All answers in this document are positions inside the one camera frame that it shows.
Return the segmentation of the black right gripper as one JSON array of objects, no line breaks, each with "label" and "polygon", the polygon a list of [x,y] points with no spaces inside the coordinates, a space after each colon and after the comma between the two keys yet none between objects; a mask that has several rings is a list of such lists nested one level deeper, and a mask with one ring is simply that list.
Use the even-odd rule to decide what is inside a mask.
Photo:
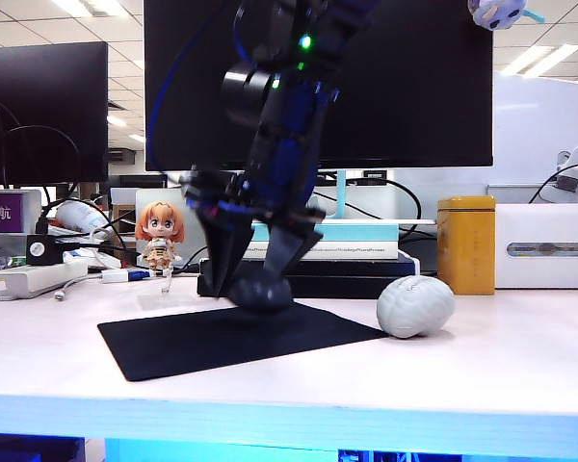
[{"label": "black right gripper", "polygon": [[316,229],[322,210],[258,196],[244,173],[194,169],[180,176],[180,187],[205,234],[208,262],[203,276],[212,296],[226,290],[250,244],[254,221],[270,231],[265,281],[279,280],[323,238]]}]

